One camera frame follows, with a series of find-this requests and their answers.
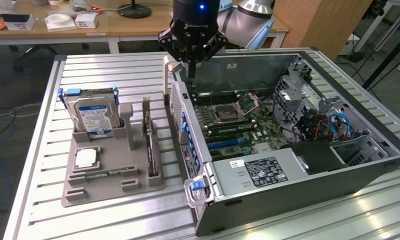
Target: slotted aluminum table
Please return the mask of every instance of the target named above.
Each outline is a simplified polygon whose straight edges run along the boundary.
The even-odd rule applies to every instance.
[[[320,52],[307,52],[400,138],[400,120]],[[57,57],[4,239],[400,239],[400,169],[381,176],[353,195],[219,234],[194,236],[193,217],[184,196],[162,104],[164,56],[165,53],[152,52]],[[319,90],[331,97],[335,94],[332,88],[319,75],[312,77]],[[120,89],[120,102],[133,104],[133,122],[141,121],[142,97],[150,97],[166,187],[160,191],[64,208],[62,181],[73,123],[57,100],[57,89],[61,87],[65,91],[68,88],[112,86]]]

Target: robotic arm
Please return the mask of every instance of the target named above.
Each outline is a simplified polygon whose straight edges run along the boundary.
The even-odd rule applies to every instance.
[[[257,49],[272,26],[273,0],[244,0],[237,8],[231,0],[174,0],[169,28],[158,34],[158,44],[196,76],[196,66],[231,42]]]

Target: black pole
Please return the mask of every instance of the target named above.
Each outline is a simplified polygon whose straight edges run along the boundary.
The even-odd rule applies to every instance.
[[[376,68],[376,70],[372,73],[372,75],[365,80],[365,82],[363,84],[363,88],[364,89],[367,89],[371,86],[371,84],[373,83],[373,81],[376,80],[376,78],[379,77],[379,75],[381,74],[381,72],[384,71],[384,69],[387,68],[388,64],[392,62],[392,60],[397,56],[399,52],[400,52],[400,42],[399,42],[397,46],[395,46],[393,50],[391,51],[391,53],[385,57],[384,61],[381,62],[381,64]]]

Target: lamp base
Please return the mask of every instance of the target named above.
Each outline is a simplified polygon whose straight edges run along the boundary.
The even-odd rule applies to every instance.
[[[142,19],[152,15],[152,9],[141,4],[125,4],[118,7],[118,14],[130,19]]]

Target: motherboard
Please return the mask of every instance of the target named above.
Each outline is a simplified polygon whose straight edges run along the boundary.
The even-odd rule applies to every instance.
[[[288,143],[255,92],[197,96],[194,113],[213,161],[279,150]]]

